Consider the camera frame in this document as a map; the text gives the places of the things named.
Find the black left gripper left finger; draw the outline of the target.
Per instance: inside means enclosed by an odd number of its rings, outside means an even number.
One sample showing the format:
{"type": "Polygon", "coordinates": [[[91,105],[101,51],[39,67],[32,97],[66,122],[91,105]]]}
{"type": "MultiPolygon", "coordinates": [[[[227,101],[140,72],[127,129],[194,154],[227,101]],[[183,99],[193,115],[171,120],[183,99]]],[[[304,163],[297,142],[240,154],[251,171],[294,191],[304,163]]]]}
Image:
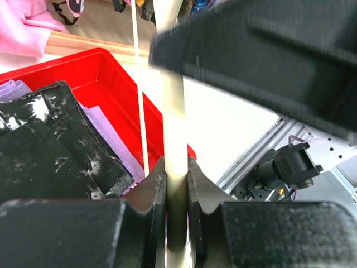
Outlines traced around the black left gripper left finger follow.
{"type": "Polygon", "coordinates": [[[12,200],[1,206],[2,267],[164,267],[166,173],[118,199],[12,200]]]}

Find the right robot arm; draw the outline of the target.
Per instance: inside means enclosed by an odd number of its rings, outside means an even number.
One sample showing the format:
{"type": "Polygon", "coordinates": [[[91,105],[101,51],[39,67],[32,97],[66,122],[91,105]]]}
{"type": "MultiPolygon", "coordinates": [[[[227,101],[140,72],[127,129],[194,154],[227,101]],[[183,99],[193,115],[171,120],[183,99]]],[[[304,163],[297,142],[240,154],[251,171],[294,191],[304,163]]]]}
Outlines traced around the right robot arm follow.
{"type": "Polygon", "coordinates": [[[265,154],[238,198],[311,187],[356,155],[355,1],[227,1],[155,36],[149,61],[328,134],[265,154]]]}

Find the purple trousers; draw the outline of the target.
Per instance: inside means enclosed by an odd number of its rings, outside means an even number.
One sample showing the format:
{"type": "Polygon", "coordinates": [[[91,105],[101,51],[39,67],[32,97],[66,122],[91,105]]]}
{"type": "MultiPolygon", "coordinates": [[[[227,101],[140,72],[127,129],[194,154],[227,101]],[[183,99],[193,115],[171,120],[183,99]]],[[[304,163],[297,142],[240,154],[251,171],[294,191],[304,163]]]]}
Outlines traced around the purple trousers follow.
{"type": "Polygon", "coordinates": [[[80,106],[66,82],[34,92],[21,80],[2,83],[1,133],[23,125],[49,136],[51,148],[61,156],[58,169],[73,166],[107,197],[119,197],[139,183],[119,157],[109,126],[80,106]]]}

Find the black floral garment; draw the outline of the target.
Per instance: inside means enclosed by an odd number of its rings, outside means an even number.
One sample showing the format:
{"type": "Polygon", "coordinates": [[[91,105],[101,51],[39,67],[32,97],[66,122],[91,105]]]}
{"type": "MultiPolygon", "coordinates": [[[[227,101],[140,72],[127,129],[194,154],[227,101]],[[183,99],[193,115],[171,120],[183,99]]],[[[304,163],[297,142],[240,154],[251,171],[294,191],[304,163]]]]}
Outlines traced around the black floral garment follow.
{"type": "Polygon", "coordinates": [[[1,202],[119,197],[133,182],[66,82],[1,103],[1,202]]]}

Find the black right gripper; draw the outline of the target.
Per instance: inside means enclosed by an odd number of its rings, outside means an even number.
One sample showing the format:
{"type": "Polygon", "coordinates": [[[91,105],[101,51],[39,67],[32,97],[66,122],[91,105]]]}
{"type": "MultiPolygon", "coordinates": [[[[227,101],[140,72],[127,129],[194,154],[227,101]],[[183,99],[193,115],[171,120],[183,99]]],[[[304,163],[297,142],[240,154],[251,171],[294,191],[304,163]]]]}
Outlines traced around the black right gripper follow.
{"type": "Polygon", "coordinates": [[[356,137],[355,1],[226,1],[155,36],[149,62],[356,137]]]}

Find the cream hanger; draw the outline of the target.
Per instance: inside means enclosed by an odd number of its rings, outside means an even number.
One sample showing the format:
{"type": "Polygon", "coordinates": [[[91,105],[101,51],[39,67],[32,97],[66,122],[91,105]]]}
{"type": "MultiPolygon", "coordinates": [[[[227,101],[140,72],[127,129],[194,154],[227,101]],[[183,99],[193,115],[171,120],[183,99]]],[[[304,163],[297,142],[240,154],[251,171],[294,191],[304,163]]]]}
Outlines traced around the cream hanger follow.
{"type": "MultiPolygon", "coordinates": [[[[173,27],[182,1],[153,1],[157,32],[173,27]]],[[[188,146],[182,75],[159,68],[163,85],[163,143],[166,190],[167,267],[185,267],[188,146]]],[[[148,174],[144,113],[139,109],[145,174],[148,174]]]]}

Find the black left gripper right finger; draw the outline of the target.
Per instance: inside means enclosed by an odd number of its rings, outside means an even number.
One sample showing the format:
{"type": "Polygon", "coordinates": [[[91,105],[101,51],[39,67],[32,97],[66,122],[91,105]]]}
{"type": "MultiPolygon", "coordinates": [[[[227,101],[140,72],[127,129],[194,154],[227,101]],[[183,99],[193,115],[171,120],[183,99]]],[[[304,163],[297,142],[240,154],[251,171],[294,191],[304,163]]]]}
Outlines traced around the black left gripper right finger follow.
{"type": "Polygon", "coordinates": [[[355,267],[356,219],[334,202],[240,202],[188,159],[194,267],[355,267]]]}

